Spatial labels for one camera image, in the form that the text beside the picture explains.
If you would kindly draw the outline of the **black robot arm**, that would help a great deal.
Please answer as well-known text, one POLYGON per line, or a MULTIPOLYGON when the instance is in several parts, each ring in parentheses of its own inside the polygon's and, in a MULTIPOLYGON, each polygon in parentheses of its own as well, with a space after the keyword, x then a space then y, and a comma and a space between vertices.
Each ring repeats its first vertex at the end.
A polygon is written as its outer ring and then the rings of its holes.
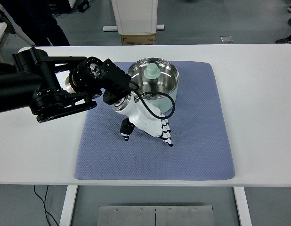
POLYGON ((0 63, 0 113, 29 107, 45 122, 96 107, 96 98, 112 105, 138 89, 110 59, 49 56, 31 48, 0 63))

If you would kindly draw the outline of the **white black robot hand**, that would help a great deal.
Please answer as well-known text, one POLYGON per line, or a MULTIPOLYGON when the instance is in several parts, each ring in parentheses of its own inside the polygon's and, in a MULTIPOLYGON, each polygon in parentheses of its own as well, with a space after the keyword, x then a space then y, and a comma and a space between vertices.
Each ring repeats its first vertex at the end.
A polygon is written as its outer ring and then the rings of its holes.
POLYGON ((117 113, 127 116, 120 128, 120 134, 124 140, 128 141, 134 128, 138 128, 173 146, 167 117, 158 107, 145 101, 141 96, 132 92, 113 104, 112 108, 117 113))

